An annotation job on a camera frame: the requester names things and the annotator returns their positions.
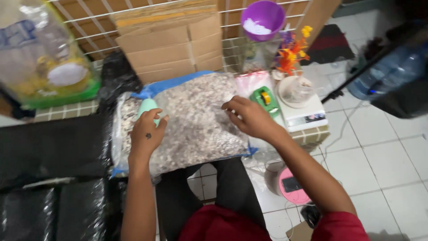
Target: person's right hand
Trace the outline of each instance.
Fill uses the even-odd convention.
[[[221,109],[226,110],[230,120],[239,130],[250,136],[271,143],[276,136],[284,134],[284,128],[278,125],[261,105],[249,99],[234,96],[224,103]]]

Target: yellow flower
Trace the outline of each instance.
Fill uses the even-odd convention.
[[[307,38],[307,37],[311,36],[310,32],[312,31],[312,29],[313,29],[313,28],[311,28],[310,26],[305,26],[305,27],[303,27],[303,28],[302,28],[303,36],[304,36],[305,38]]]

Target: wire rack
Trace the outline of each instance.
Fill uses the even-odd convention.
[[[93,60],[102,60],[110,52],[119,48],[115,42],[119,33],[110,21],[109,15],[169,4],[172,1],[174,0],[48,0],[63,17],[64,23],[76,37],[85,55]],[[287,22],[291,23],[291,29],[295,30],[300,27],[313,0],[272,1],[283,6],[286,10]],[[243,37],[239,31],[241,12],[253,2],[256,0],[218,0],[217,6],[222,15],[224,48],[231,48],[236,52],[234,40]],[[233,57],[233,55],[233,53],[226,54],[224,57]]]

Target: mint green object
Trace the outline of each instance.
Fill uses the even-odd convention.
[[[149,111],[151,109],[156,109],[158,105],[153,99],[145,99],[141,102],[140,108],[138,109],[137,118],[141,116],[141,114],[145,111]],[[156,127],[159,125],[160,119],[154,119],[153,122],[156,124]]]
[[[263,97],[263,95],[269,96],[269,101],[267,101]],[[276,101],[275,96],[273,96],[272,92],[269,90],[268,87],[263,86],[255,90],[250,95],[250,100],[261,105],[269,113],[272,119],[279,115],[280,108],[278,102]]]

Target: digital scale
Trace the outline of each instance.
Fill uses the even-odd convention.
[[[287,103],[282,98],[282,93],[296,78],[302,78],[305,81],[309,81],[303,77],[290,76],[281,80],[281,82],[278,83],[275,88],[278,104],[281,108],[281,112],[285,121],[284,127],[288,130],[288,132],[291,133],[299,130],[306,130],[327,125],[328,120],[325,116],[325,111],[318,95],[315,94],[305,103],[301,103],[301,105],[298,106],[299,108],[296,108],[296,105],[293,105],[294,103]]]

